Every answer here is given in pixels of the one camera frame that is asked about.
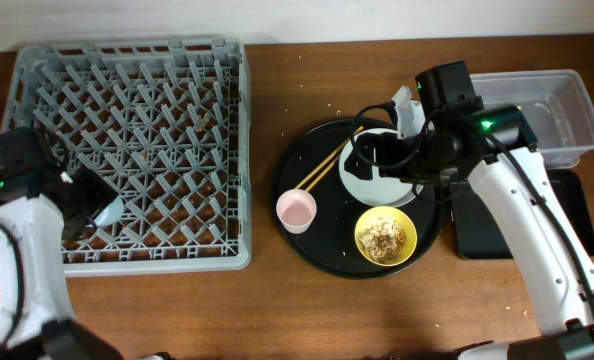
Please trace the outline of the wooden chopstick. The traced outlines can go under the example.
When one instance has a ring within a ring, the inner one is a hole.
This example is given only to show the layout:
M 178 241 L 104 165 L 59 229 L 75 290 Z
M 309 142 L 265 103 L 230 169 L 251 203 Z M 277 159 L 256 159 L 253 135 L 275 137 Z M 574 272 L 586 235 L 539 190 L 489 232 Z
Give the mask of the wooden chopstick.
M 340 158 L 339 154 L 331 154 L 303 180 L 304 190 L 310 192 L 334 167 Z
M 296 186 L 295 189 L 301 189 L 305 186 L 304 191 L 310 192 L 315 185 L 332 169 L 335 163 L 339 160 L 341 151 L 345 148 L 350 139 L 344 140 L 337 148 L 335 148 L 320 164 L 318 164 L 306 177 L 304 177 Z

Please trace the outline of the clear plastic bin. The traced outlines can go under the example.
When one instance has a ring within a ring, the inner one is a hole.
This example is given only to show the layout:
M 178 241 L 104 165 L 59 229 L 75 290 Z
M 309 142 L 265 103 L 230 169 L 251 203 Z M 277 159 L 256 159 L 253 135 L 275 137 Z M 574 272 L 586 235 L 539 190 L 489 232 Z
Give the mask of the clear plastic bin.
M 545 166 L 572 168 L 594 150 L 594 107 L 574 70 L 473 74 L 486 107 L 514 104 L 538 139 Z

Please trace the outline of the blue plastic cup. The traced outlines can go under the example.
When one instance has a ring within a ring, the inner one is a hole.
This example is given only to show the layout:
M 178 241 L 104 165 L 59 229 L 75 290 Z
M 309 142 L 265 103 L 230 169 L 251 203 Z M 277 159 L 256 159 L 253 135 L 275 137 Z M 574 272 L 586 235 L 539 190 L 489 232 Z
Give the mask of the blue plastic cup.
M 117 196 L 99 215 L 94 219 L 97 227 L 104 227 L 118 222 L 124 213 L 124 203 L 120 196 Z

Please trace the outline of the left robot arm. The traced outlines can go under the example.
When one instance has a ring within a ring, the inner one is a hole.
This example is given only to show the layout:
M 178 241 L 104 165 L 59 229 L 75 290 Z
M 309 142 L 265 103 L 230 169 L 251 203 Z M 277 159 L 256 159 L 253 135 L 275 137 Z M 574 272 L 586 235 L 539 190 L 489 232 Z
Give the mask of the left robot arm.
M 120 358 L 76 322 L 62 244 L 123 212 L 97 173 L 68 175 L 38 130 L 0 135 L 0 359 Z

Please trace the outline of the pink plastic cup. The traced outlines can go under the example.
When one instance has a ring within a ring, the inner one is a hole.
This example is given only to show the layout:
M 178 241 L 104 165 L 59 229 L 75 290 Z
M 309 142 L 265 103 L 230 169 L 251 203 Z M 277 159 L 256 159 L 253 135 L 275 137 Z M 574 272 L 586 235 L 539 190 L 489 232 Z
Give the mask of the pink plastic cup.
M 291 234 L 306 232 L 316 214 L 317 204 L 314 197 L 301 189 L 285 191 L 276 201 L 276 215 L 282 226 Z

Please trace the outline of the black rectangular tray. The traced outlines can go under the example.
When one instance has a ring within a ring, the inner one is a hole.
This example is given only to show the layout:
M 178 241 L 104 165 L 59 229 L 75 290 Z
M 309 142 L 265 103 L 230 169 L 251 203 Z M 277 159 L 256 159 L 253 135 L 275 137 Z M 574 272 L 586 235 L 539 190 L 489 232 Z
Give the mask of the black rectangular tray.
M 594 256 L 594 228 L 580 178 L 571 170 L 548 170 L 547 175 L 585 251 Z M 471 260 L 511 259 L 499 227 L 471 186 L 453 182 L 450 194 L 459 256 Z

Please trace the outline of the yellow bowl with food scraps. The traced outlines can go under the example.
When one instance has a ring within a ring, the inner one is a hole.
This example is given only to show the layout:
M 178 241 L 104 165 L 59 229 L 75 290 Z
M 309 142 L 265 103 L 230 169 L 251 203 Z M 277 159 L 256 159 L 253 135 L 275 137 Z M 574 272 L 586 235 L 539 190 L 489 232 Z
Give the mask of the yellow bowl with food scraps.
M 373 207 L 357 220 L 354 241 L 369 262 L 394 267 L 409 260 L 418 244 L 417 229 L 403 211 L 388 206 Z

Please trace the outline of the upper wooden chopstick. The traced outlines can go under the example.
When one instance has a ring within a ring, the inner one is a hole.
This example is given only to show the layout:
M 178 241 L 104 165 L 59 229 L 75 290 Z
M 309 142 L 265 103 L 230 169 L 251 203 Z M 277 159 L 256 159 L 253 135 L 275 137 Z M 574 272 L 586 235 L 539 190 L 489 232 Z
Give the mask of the upper wooden chopstick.
M 306 177 L 304 177 L 296 186 L 295 189 L 301 189 L 305 186 L 304 191 L 310 192 L 315 185 L 332 169 L 335 163 L 339 160 L 341 151 L 345 148 L 350 139 L 344 140 L 337 148 L 335 148 L 320 164 L 318 164 Z

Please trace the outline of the grey plastic dishwasher rack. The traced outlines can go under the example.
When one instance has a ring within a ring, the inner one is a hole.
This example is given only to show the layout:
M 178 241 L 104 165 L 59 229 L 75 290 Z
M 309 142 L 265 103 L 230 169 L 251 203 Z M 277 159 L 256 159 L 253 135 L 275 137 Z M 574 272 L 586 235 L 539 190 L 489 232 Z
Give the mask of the grey plastic dishwasher rack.
M 228 271 L 252 258 L 250 69 L 235 38 L 35 45 L 1 127 L 49 132 L 119 221 L 62 246 L 70 277 Z

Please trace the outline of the grey round plate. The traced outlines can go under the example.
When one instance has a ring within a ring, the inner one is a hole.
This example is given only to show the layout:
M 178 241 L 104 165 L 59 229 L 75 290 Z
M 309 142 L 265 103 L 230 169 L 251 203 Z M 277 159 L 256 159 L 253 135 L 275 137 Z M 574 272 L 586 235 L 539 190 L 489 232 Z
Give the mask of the grey round plate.
M 377 167 L 364 163 L 356 156 L 350 142 L 341 151 L 338 172 L 345 190 L 370 207 L 401 207 L 415 198 L 411 184 L 382 177 Z

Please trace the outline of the round black tray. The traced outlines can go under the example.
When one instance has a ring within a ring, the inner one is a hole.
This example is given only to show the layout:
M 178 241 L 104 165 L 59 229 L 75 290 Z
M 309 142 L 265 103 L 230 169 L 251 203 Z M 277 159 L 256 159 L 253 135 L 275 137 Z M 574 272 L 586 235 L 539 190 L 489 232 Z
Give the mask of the round black tray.
M 272 208 L 285 191 L 294 188 L 316 165 L 347 139 L 351 120 L 342 118 L 317 125 L 293 140 L 280 156 L 271 178 Z M 337 171 L 326 175 L 312 191 L 317 213 L 302 234 L 288 232 L 280 221 L 276 226 L 288 245 L 318 269 L 348 279 L 371 279 L 396 274 L 421 259 L 440 234 L 446 205 L 418 198 L 401 206 L 418 234 L 413 254 L 400 265 L 379 266 L 367 260 L 354 240 L 357 220 L 369 209 L 354 199 L 342 185 Z

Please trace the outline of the lower wooden chopstick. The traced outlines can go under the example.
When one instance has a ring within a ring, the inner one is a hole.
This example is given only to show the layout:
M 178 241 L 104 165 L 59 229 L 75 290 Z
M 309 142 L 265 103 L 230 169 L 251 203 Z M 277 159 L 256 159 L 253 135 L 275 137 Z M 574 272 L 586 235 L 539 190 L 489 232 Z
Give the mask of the lower wooden chopstick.
M 331 154 L 303 180 L 304 190 L 310 192 L 334 167 L 340 158 L 339 154 Z

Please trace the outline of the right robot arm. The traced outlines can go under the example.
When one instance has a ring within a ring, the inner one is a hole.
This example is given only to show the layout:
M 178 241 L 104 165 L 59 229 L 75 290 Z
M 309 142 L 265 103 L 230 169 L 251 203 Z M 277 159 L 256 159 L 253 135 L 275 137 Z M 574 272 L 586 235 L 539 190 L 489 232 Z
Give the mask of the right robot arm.
M 350 127 L 351 160 L 414 185 L 440 185 L 455 170 L 497 223 L 518 265 L 540 334 L 511 343 L 484 342 L 452 359 L 594 359 L 594 263 L 562 209 L 538 140 L 522 111 L 486 108 L 464 61 L 432 67 L 415 78 L 422 124 L 406 119 L 410 90 L 379 109 L 394 135 Z

